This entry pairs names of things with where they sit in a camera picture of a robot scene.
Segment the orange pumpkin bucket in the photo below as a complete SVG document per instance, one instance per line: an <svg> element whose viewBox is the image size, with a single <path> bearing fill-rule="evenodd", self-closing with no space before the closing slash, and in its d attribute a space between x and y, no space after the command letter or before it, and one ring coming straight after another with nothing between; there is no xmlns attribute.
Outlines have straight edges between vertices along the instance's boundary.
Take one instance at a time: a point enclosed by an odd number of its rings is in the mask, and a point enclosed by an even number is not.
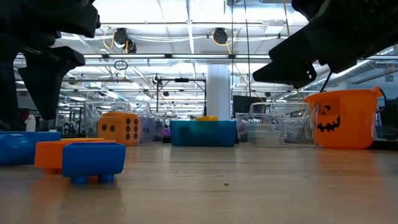
<svg viewBox="0 0 398 224"><path fill-rule="evenodd" d="M311 111L318 108L313 131L316 142L332 149L366 149L373 143L377 98L380 87L372 90L339 90L307 96Z"/></svg>

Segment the wooden floor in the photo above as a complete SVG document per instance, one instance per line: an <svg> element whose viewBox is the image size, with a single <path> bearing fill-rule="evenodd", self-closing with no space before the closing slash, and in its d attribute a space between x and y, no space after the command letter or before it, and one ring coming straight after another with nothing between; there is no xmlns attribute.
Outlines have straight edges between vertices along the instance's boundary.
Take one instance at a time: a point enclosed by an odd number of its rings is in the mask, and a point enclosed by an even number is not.
<svg viewBox="0 0 398 224"><path fill-rule="evenodd" d="M396 224L398 153L132 147L114 184L85 186L0 167L0 223Z"/></svg>

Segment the bucket handle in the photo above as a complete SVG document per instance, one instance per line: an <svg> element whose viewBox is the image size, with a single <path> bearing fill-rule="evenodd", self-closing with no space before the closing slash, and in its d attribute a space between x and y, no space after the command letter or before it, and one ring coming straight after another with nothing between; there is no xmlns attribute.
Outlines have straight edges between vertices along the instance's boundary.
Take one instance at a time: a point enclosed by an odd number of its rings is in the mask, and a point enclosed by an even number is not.
<svg viewBox="0 0 398 224"><path fill-rule="evenodd" d="M386 108L386 106L387 106L387 97L386 97L386 94L384 93L384 91L383 91L379 86L374 87L373 90L376 91L376 92L377 92L377 91L380 91L381 94L382 94L383 97L384 97L384 107L381 108L381 110L377 110L377 111L376 111L376 113L380 113L380 112L381 112L382 110L384 110L384 109Z"/></svg>

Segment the clear plastic bin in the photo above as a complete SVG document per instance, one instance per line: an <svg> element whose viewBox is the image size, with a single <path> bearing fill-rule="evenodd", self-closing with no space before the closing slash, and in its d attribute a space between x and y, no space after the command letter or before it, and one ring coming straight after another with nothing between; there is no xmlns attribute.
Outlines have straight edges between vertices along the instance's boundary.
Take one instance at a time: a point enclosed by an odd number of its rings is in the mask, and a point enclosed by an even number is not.
<svg viewBox="0 0 398 224"><path fill-rule="evenodd" d="M86 136L133 146L161 141L164 118L152 114L146 102L86 101Z"/></svg>
<svg viewBox="0 0 398 224"><path fill-rule="evenodd" d="M247 115L237 116L238 138L259 147L313 147L316 117L306 103L254 103Z"/></svg>

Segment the blue plastic block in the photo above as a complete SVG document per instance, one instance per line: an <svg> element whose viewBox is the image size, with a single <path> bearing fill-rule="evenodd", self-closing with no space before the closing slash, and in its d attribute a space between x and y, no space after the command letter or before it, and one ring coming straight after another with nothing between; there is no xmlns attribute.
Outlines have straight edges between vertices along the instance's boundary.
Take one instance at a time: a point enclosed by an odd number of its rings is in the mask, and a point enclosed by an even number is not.
<svg viewBox="0 0 398 224"><path fill-rule="evenodd" d="M86 184L97 175L100 182L112 182L123 171L126 147L115 142L76 142L63 148L62 174L73 184Z"/></svg>
<svg viewBox="0 0 398 224"><path fill-rule="evenodd" d="M235 121L171 121L173 146L234 147Z"/></svg>
<svg viewBox="0 0 398 224"><path fill-rule="evenodd" d="M0 131L0 164L33 164L36 143L41 141L59 141L61 133Z"/></svg>

